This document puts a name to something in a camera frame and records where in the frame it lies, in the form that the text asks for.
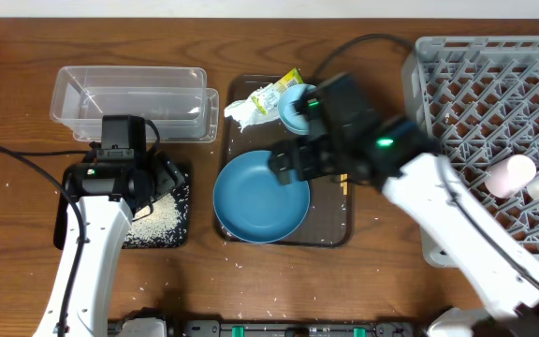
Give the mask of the light blue small bowl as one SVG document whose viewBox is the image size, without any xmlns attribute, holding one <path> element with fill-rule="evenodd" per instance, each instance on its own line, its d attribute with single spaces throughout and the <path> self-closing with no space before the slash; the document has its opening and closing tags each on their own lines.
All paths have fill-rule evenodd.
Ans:
<svg viewBox="0 0 539 337">
<path fill-rule="evenodd" d="M 307 120 L 295 110 L 295 103 L 308 90 L 314 89 L 311 84 L 296 84 L 286 89 L 278 102 L 279 117 L 286 129 L 296 135 L 308 135 L 310 131 Z"/>
</svg>

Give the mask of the brown serving tray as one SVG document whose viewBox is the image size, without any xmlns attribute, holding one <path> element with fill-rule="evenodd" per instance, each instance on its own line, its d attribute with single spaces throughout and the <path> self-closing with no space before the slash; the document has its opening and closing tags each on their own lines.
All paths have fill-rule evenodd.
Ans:
<svg viewBox="0 0 539 337">
<path fill-rule="evenodd" d="M 297 135 L 287 130 L 280 120 L 253 125 L 240 130 L 238 122 L 226 117 L 224 123 L 220 167 L 240 154 L 268 150 L 284 139 Z M 336 248 L 351 237 L 354 227 L 354 193 L 342 194 L 339 181 L 322 177 L 310 181 L 311 204 L 303 223 L 291 234 L 277 241 L 279 245 Z"/>
</svg>

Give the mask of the dark blue plate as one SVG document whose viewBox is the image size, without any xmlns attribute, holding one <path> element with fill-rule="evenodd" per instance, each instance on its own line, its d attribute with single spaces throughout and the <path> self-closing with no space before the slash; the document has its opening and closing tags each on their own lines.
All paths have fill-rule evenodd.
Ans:
<svg viewBox="0 0 539 337">
<path fill-rule="evenodd" d="M 269 160 L 267 150 L 241 154 L 221 170 L 213 188 L 217 219 L 232 236 L 245 242 L 284 239 L 303 223 L 310 208 L 309 184 L 280 184 Z"/>
</svg>

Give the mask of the pink white cup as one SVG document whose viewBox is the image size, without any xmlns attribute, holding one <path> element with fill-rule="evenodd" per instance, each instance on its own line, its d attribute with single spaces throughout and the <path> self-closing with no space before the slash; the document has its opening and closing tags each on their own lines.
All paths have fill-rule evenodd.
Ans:
<svg viewBox="0 0 539 337">
<path fill-rule="evenodd" d="M 496 198 L 510 198 L 536 175 L 535 163 L 526 155 L 514 154 L 486 170 L 485 186 Z"/>
</svg>

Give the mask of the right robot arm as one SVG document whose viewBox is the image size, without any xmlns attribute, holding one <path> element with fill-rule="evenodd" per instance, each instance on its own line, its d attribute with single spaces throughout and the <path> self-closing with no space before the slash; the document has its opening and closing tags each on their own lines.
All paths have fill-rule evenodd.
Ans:
<svg viewBox="0 0 539 337">
<path fill-rule="evenodd" d="M 278 181 L 344 174 L 374 187 L 429 234 L 482 301 L 479 310 L 445 311 L 426 335 L 539 336 L 539 260 L 473 196 L 434 139 L 404 116 L 385 119 L 348 74 L 305 88 L 293 107 L 309 132 L 272 148 Z"/>
</svg>

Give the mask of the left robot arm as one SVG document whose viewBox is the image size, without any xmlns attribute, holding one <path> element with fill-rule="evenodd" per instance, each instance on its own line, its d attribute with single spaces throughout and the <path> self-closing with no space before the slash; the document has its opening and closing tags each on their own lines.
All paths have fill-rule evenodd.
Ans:
<svg viewBox="0 0 539 337">
<path fill-rule="evenodd" d="M 119 254 L 134 216 L 183 184 L 175 164 L 147 143 L 153 121 L 102 120 L 94 159 L 68 167 L 58 216 L 63 252 L 38 336 L 105 336 Z"/>
</svg>

